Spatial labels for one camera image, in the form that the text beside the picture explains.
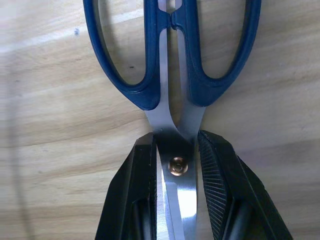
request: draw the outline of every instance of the scissors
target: scissors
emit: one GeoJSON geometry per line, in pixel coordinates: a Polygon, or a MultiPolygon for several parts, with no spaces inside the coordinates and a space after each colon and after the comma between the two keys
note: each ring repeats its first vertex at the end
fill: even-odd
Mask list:
{"type": "MultiPolygon", "coordinates": [[[[237,52],[229,69],[220,78],[207,76],[202,67],[197,1],[175,0],[175,11],[169,14],[166,0],[144,0],[145,75],[138,84],[133,85],[126,83],[120,76],[108,53],[100,23],[98,1],[84,0],[83,4],[92,47],[103,71],[125,97],[145,112],[153,131],[152,136],[146,135],[138,139],[127,160],[112,180],[96,239],[155,239],[156,189],[153,186],[155,182],[151,183],[150,179],[154,180],[155,177],[156,144],[164,180],[165,221],[169,239],[194,240],[197,220],[195,147],[201,121],[206,107],[216,101],[235,81],[250,55],[258,28],[261,0],[246,0],[242,35],[237,52]],[[167,42],[169,28],[177,31],[178,39],[182,108],[177,126],[172,120],[169,109],[167,42]],[[148,161],[143,165],[141,159],[148,161]],[[128,184],[124,184],[126,179],[130,179],[128,184]],[[144,207],[140,204],[133,207],[141,198],[137,195],[144,193],[143,188],[148,196],[147,204],[144,204],[144,207]],[[146,213],[142,209],[146,206],[147,215],[153,219],[151,225],[145,227],[146,224],[139,223],[132,228],[132,222],[135,222],[132,215],[135,215],[135,211],[139,212],[135,215],[136,218],[140,219],[140,222],[145,222],[146,218],[143,216],[146,213]]],[[[205,133],[202,135],[203,139],[206,139],[203,141],[213,144],[214,141],[210,140],[208,135],[205,133]]],[[[203,183],[213,236],[216,239],[227,239],[223,228],[226,227],[228,215],[226,214],[223,219],[215,219],[215,211],[219,212],[220,208],[210,207],[219,205],[220,199],[227,194],[224,190],[215,191],[214,184],[217,183],[210,182],[211,176],[214,178],[218,170],[206,167],[208,166],[206,162],[201,162],[201,165],[202,174],[207,179],[203,183]],[[211,203],[212,199],[216,199],[218,203],[211,203]]]]}

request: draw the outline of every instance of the wood grain surface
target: wood grain surface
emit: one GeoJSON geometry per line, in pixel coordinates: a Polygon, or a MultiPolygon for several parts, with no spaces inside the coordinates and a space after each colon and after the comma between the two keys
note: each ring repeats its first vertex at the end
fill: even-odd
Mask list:
{"type": "MultiPolygon", "coordinates": [[[[199,1],[202,63],[212,77],[232,61],[244,2],[199,1]]],[[[0,6],[0,238],[93,239],[109,183],[135,140],[151,131],[148,121],[103,73],[82,1],[0,6]]],[[[109,0],[100,11],[117,68],[139,81],[143,1],[109,0]]],[[[319,13],[319,0],[263,0],[252,53],[201,126],[233,144],[299,240],[320,239],[319,13]]],[[[170,36],[178,119],[176,33],[170,36]]],[[[198,205],[198,239],[212,239],[201,188],[198,205]]]]}

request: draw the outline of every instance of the blue scissors handle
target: blue scissors handle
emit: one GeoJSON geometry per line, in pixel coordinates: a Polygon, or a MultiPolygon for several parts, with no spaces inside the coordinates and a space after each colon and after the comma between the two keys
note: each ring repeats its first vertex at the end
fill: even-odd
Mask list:
{"type": "Polygon", "coordinates": [[[171,26],[184,35],[189,80],[188,97],[195,105],[206,107],[217,100],[236,80],[252,50],[260,16],[261,0],[246,0],[242,35],[237,52],[226,74],[211,78],[203,70],[199,37],[197,0],[183,0],[171,15],[171,26]]]}
{"type": "Polygon", "coordinates": [[[159,35],[170,27],[170,15],[158,8],[158,0],[144,1],[145,74],[141,82],[130,85],[118,73],[106,47],[98,0],[83,0],[83,6],[92,47],[105,74],[139,108],[154,109],[160,101],[159,35]]]}
{"type": "Polygon", "coordinates": [[[207,76],[202,67],[197,0],[183,0],[171,15],[158,7],[158,0],[144,1],[145,75],[130,85],[118,73],[108,53],[100,24],[98,0],[83,0],[84,13],[95,55],[113,85],[142,110],[153,110],[160,101],[159,36],[172,26],[184,34],[188,75],[188,99],[205,107],[217,100],[235,81],[252,50],[260,16],[261,0],[246,0],[242,36],[233,62],[220,78],[207,76]]]}

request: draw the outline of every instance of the light wooden surface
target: light wooden surface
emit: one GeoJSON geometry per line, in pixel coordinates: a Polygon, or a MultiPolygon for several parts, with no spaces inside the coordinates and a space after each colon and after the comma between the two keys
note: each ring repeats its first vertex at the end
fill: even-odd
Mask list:
{"type": "MultiPolygon", "coordinates": [[[[0,238],[93,239],[112,177],[151,129],[101,70],[82,1],[0,5],[0,238]]],[[[142,7],[101,6],[111,55],[130,81],[144,74],[142,7]]],[[[237,47],[244,0],[203,0],[199,11],[203,66],[219,76],[237,47]]],[[[233,144],[301,240],[320,239],[319,13],[319,0],[263,0],[246,66],[202,122],[233,144]]],[[[171,96],[177,118],[179,94],[171,96]]],[[[198,239],[210,239],[201,190],[199,208],[198,239]]]]}

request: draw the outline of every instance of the copper screw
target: copper screw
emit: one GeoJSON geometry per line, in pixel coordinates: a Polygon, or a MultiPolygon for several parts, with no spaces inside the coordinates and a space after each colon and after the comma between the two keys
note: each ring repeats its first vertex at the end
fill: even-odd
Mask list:
{"type": "Polygon", "coordinates": [[[181,176],[188,170],[188,164],[182,157],[174,157],[169,162],[169,171],[175,176],[181,176]]]}

